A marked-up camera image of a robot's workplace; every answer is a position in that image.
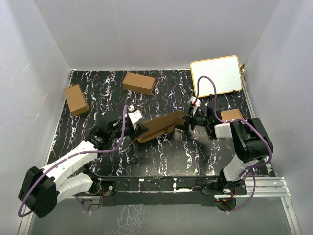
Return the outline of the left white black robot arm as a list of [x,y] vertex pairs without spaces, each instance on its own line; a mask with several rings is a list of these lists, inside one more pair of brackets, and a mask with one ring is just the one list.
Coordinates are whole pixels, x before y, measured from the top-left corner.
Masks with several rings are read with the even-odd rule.
[[126,114],[123,119],[102,121],[76,148],[60,159],[41,168],[30,168],[18,195],[22,203],[18,216],[27,216],[22,213],[24,206],[42,218],[68,197],[79,193],[99,195],[101,180],[89,171],[89,163],[101,154],[119,150],[125,136],[134,138],[146,132],[147,128],[141,128],[143,119]]

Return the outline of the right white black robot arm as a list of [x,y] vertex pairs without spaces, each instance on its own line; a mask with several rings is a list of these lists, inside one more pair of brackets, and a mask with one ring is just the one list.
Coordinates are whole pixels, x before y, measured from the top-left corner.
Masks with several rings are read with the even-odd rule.
[[222,120],[220,108],[207,106],[204,112],[199,106],[191,105],[183,121],[175,128],[189,132],[196,126],[205,127],[213,139],[232,139],[235,155],[224,167],[216,180],[199,183],[202,190],[234,193],[235,189],[248,177],[249,169],[254,168],[273,152],[271,140],[258,118]]

